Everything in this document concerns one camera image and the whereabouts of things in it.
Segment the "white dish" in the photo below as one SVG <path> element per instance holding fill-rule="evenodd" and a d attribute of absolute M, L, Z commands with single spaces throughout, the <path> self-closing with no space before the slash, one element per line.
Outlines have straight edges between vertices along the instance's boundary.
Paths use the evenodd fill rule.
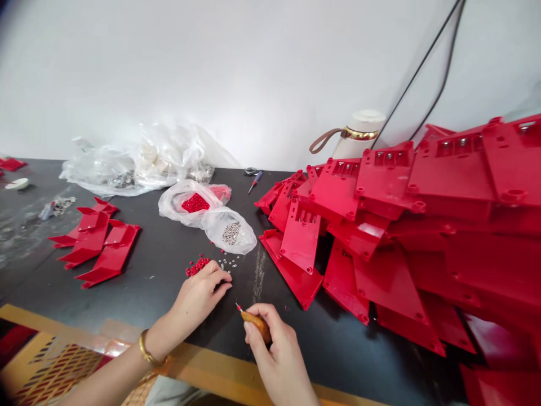
<path fill-rule="evenodd" d="M 12 189 L 12 190 L 22 190 L 25 187 L 27 187 L 30 184 L 30 181 L 28 181 L 28 178 L 21 178 L 14 180 L 12 183 L 8 183 L 6 185 L 6 189 Z"/>

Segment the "mounting hole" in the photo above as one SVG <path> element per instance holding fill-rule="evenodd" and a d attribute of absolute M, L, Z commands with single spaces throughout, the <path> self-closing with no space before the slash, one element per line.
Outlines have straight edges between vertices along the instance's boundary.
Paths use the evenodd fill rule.
<path fill-rule="evenodd" d="M 524 193 L 526 192 L 520 189 L 510 189 L 507 191 L 508 195 L 513 195 L 513 196 L 520 196 L 520 195 L 523 195 Z"/>

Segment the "black tabletop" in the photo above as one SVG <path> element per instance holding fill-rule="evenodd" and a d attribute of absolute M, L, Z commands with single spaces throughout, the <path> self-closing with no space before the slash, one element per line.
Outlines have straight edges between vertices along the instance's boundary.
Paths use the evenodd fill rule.
<path fill-rule="evenodd" d="M 34 187 L 26 192 L 0 192 L 0 236 L 8 233 L 2 231 L 6 224 L 8 228 L 12 223 L 20 224 L 9 223 L 9 218 L 31 217 L 29 213 L 41 209 L 56 195 L 77 197 L 77 206 L 94 204 L 91 193 L 57 178 L 59 161 L 31 160 L 29 163 L 27 169 L 9 174 L 8 178 L 28 177 Z M 266 172 L 249 196 L 251 178 L 243 176 L 242 170 L 216 169 L 212 182 L 231 187 L 233 193 L 228 207 L 240 213 L 259 235 L 272 226 L 254 202 L 274 182 L 290 175 Z M 453 352 L 444 359 L 376 323 L 366 327 L 342 310 L 323 289 L 304 312 L 261 243 L 246 256 L 221 253 L 202 230 L 159 216 L 158 200 L 162 192 L 111 199 L 120 210 L 114 218 L 137 224 L 142 231 L 124 274 L 91 289 L 81 290 L 82 282 L 73 277 L 89 271 L 95 261 L 66 271 L 63 263 L 57 261 L 66 251 L 54 250 L 52 243 L 45 240 L 48 235 L 67 233 L 77 224 L 80 215 L 74 206 L 63 216 L 34 226 L 33 234 L 24 235 L 15 246 L 6 246 L 5 241 L 0 240 L 0 255 L 22 250 L 24 247 L 19 246 L 25 244 L 25 238 L 33 241 L 26 248 L 30 253 L 26 253 L 25 258 L 15 259 L 12 255 L 0 270 L 2 293 L 6 295 L 2 303 L 93 333 L 99 331 L 106 319 L 146 328 L 170 308 L 186 279 L 186 267 L 190 261 L 197 261 L 199 254 L 226 260 L 227 264 L 234 260 L 237 267 L 227 265 L 233 276 L 233 288 L 187 339 L 189 343 L 253 361 L 244 343 L 242 319 L 234 303 L 244 308 L 255 302 L 272 303 L 297 332 L 312 382 L 391 405 L 465 401 Z M 330 235 L 322 237 L 319 243 L 316 268 L 322 273 L 331 244 Z"/>

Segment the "black cable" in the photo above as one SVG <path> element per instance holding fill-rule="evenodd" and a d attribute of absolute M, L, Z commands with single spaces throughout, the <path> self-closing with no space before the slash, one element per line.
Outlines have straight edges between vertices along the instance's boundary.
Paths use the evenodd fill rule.
<path fill-rule="evenodd" d="M 447 67 L 445 68 L 444 81 L 441 84 L 440 92 L 438 93 L 436 99 L 434 100 L 434 103 L 432 103 L 432 106 L 430 107 L 430 110 L 428 111 L 427 115 L 424 116 L 423 120 L 421 121 L 421 124 L 419 124 L 419 127 L 417 127 L 417 129 L 413 132 L 413 134 L 411 135 L 408 141 L 413 140 L 413 138 L 415 137 L 415 134 L 417 134 L 417 132 L 421 129 L 421 127 L 423 127 L 423 124 L 428 119 L 428 116 L 430 116 L 430 114 L 432 113 L 432 110 L 434 110 L 434 107 L 440 100 L 441 94 L 444 92 L 445 85 L 447 84 L 447 78 L 449 76 L 449 71 L 451 69 L 451 61 L 453 60 L 453 51 L 455 50 L 456 34 L 458 32 L 458 26 L 460 25 L 460 20 L 462 19 L 462 11 L 464 11 L 465 4 L 466 4 L 466 0 L 462 2 L 462 6 L 460 7 L 460 10 L 458 11 L 458 17 L 456 18 L 455 31 L 453 32 L 453 39 L 451 40 L 451 49 L 449 50 L 449 59 L 447 60 Z"/>
<path fill-rule="evenodd" d="M 445 26 L 447 26 L 447 23 L 451 19 L 451 16 L 455 12 L 456 7 L 458 6 L 459 3 L 460 3 L 460 0 L 455 1 L 455 4 L 453 5 L 451 11 L 447 15 L 447 18 L 445 19 L 445 21 L 444 21 L 443 25 L 441 26 L 440 30 L 438 31 L 438 35 L 436 35 L 436 37 L 434 38 L 434 41 L 432 41 L 432 44 L 430 45 L 430 48 L 428 49 L 427 53 L 424 55 L 423 60 L 421 61 L 421 63 L 417 67 L 417 70 L 415 71 L 413 76 L 411 77 L 410 82 L 407 84 L 406 90 L 404 90 L 404 93 L 402 93 L 402 96 L 400 96 L 398 102 L 394 105 L 393 111 L 391 111 L 391 113 L 389 114 L 389 117 L 387 118 L 387 120 L 383 124 L 382 129 L 379 131 L 379 137 L 378 138 L 381 139 L 381 134 L 382 134 L 383 130 L 385 129 L 385 127 L 387 126 L 387 123 L 391 120 L 391 117 L 393 116 L 394 112 L 396 111 L 398 105 L 400 104 L 400 102 L 402 101 L 404 96 L 406 95 L 407 91 L 410 89 L 411 84 L 413 83 L 413 81 L 415 80 L 415 77 L 417 76 L 417 74 L 419 73 L 421 68 L 423 67 L 423 64 L 426 61 L 426 59 L 428 58 L 428 55 L 430 55 L 430 52 L 432 52 L 432 49 L 434 48 L 434 45 L 436 45 L 436 42 L 438 42 L 438 39 L 439 39 L 441 33 L 444 31 Z"/>

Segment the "gold bracelet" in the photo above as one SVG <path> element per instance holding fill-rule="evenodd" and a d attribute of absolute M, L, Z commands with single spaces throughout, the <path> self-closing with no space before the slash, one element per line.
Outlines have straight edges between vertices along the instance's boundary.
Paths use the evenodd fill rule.
<path fill-rule="evenodd" d="M 162 367 L 165 364 L 165 361 L 162 363 L 159 362 L 156 358 L 150 355 L 147 352 L 147 349 L 145 348 L 144 341 L 145 341 L 145 337 L 147 336 L 147 331 L 148 329 L 143 330 L 143 332 L 141 333 L 141 336 L 139 336 L 139 348 L 141 348 L 141 352 L 143 353 L 143 358 L 147 360 L 147 362 L 155 368 Z"/>

